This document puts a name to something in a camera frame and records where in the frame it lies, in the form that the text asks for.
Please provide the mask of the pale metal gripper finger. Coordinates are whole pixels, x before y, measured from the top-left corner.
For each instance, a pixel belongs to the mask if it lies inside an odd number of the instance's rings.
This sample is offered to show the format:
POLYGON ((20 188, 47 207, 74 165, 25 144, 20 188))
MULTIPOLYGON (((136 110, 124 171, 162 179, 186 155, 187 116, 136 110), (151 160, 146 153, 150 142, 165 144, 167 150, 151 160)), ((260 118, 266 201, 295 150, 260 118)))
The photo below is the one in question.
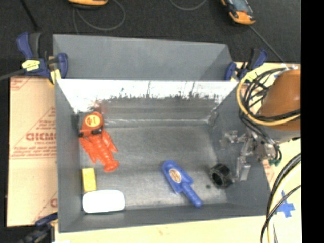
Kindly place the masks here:
POLYGON ((247 181, 251 164, 248 158, 253 156, 252 142, 245 142, 236 160, 236 178, 239 182, 247 181))
POLYGON ((226 148, 230 144, 244 143, 246 141, 246 134, 240 134, 238 130, 225 131, 219 140, 221 148, 226 148))

